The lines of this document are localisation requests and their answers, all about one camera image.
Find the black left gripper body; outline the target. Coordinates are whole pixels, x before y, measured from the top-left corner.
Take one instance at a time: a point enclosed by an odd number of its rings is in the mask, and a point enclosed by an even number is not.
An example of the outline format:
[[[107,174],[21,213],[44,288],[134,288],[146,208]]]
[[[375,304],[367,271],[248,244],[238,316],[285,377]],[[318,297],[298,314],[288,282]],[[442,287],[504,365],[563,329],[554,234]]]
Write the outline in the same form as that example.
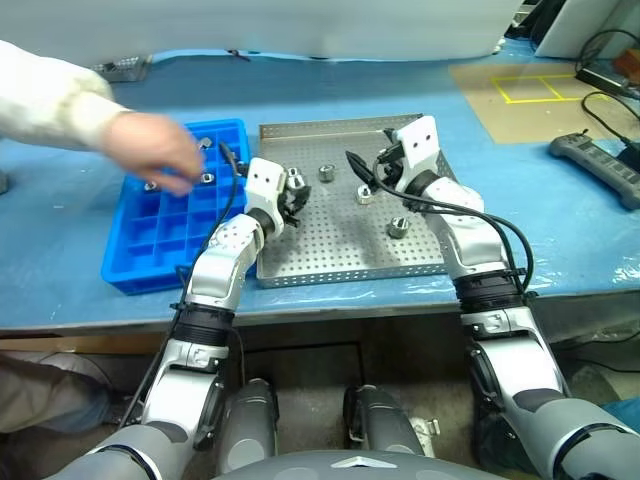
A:
[[[283,219],[291,219],[302,209],[302,196],[299,193],[284,191],[278,196],[277,208]]]

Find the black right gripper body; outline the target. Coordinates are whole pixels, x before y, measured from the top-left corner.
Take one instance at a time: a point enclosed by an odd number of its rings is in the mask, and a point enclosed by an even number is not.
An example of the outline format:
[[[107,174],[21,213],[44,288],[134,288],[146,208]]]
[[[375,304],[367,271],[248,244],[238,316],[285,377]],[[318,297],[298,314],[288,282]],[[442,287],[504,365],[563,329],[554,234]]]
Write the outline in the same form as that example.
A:
[[[379,185],[387,189],[405,189],[408,185],[408,174],[403,161],[383,162],[379,165]]]

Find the person's bare hand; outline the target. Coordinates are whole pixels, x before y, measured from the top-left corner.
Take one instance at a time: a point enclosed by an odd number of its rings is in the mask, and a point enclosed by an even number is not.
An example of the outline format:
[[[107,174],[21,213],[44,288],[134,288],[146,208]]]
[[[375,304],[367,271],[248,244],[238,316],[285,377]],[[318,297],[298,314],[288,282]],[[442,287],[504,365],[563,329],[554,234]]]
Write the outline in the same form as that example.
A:
[[[194,137],[157,114],[118,114],[104,130],[101,151],[125,171],[177,196],[191,192],[204,168]]]

